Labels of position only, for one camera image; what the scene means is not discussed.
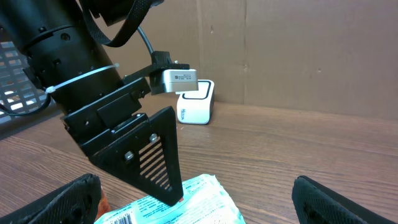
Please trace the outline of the orange tissue pack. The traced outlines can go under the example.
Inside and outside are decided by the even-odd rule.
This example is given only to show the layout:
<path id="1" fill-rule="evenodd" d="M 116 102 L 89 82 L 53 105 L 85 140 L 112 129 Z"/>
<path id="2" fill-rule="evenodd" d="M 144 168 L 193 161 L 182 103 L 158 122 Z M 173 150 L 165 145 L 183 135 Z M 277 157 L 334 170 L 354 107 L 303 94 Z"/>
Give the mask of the orange tissue pack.
<path id="1" fill-rule="evenodd" d="M 108 198 L 103 189 L 101 189 L 101 198 L 98 204 L 98 211 L 95 220 L 99 219 L 102 215 L 111 211 Z"/>

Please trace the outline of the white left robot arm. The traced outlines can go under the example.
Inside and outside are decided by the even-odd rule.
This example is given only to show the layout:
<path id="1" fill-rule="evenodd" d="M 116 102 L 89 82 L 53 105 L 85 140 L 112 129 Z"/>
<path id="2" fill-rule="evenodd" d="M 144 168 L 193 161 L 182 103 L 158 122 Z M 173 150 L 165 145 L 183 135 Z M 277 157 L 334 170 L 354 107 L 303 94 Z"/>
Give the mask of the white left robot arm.
<path id="1" fill-rule="evenodd" d="M 168 52 L 121 78 L 104 51 L 121 47 L 156 1 L 2 1 L 1 26 L 27 57 L 24 73 L 63 111 L 62 122 L 96 167 L 167 205 L 183 197 L 175 111 L 141 113 Z"/>

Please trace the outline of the grey plastic mesh basket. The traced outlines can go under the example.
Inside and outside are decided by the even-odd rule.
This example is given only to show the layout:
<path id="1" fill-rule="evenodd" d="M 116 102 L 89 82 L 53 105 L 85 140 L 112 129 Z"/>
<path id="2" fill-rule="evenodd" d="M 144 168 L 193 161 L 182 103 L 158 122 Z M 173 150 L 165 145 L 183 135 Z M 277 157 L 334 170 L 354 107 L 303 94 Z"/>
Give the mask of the grey plastic mesh basket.
<path id="1" fill-rule="evenodd" d="M 19 53 L 10 40 L 1 41 L 1 104 L 15 113 L 27 113 L 38 109 L 45 102 L 42 90 L 36 89 L 26 77 L 23 68 L 27 59 Z M 60 114 L 51 102 L 49 107 L 32 116 L 8 116 L 1 112 L 1 139 L 21 132 Z"/>

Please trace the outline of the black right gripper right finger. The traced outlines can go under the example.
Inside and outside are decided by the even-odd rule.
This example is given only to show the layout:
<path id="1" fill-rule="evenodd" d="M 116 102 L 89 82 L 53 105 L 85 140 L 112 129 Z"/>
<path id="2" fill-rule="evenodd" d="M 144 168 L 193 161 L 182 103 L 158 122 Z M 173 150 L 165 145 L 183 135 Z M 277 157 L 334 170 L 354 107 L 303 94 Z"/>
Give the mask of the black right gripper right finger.
<path id="1" fill-rule="evenodd" d="M 393 224 L 304 175 L 294 181 L 292 201 L 299 222 L 304 224 Z"/>

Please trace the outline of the white barcode scanner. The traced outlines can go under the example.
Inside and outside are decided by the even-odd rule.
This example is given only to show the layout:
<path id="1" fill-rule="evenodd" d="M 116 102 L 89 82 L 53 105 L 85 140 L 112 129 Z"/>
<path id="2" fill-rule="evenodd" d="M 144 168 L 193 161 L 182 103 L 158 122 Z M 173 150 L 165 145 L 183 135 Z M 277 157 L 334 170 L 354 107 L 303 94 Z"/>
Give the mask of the white barcode scanner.
<path id="1" fill-rule="evenodd" d="M 177 118 L 183 124 L 208 124 L 214 105 L 215 84 L 211 80 L 198 80 L 197 91 L 179 92 Z"/>

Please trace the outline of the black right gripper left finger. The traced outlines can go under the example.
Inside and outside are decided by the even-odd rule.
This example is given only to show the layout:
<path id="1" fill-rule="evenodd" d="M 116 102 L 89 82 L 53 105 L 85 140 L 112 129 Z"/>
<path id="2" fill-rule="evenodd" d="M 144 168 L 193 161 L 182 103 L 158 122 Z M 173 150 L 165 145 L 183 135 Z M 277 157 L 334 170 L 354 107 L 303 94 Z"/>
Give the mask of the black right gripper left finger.
<path id="1" fill-rule="evenodd" d="M 1 223 L 94 223 L 100 199 L 100 178 L 94 174 L 85 174 L 36 201 L 1 217 Z"/>

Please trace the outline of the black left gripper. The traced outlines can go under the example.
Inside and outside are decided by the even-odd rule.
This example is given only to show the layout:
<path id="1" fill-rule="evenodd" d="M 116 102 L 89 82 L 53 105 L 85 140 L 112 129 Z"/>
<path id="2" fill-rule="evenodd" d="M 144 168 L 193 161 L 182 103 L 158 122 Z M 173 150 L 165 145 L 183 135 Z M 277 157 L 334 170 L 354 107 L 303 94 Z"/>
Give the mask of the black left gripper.
<path id="1" fill-rule="evenodd" d="M 183 197 L 174 109 L 137 114 L 112 131 L 132 118 L 149 92 L 147 80 L 139 78 L 61 120 L 93 165 L 172 206 Z"/>

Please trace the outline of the teal tissue pack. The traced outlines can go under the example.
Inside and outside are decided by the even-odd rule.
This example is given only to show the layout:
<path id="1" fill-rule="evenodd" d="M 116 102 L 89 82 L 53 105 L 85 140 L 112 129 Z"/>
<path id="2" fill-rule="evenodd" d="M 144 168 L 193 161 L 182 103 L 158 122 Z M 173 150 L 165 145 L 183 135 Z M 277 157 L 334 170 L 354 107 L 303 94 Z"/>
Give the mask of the teal tissue pack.
<path id="1" fill-rule="evenodd" d="M 183 198 L 168 206 L 146 196 L 102 215 L 95 224 L 245 224 L 241 212 L 214 175 L 182 183 Z"/>

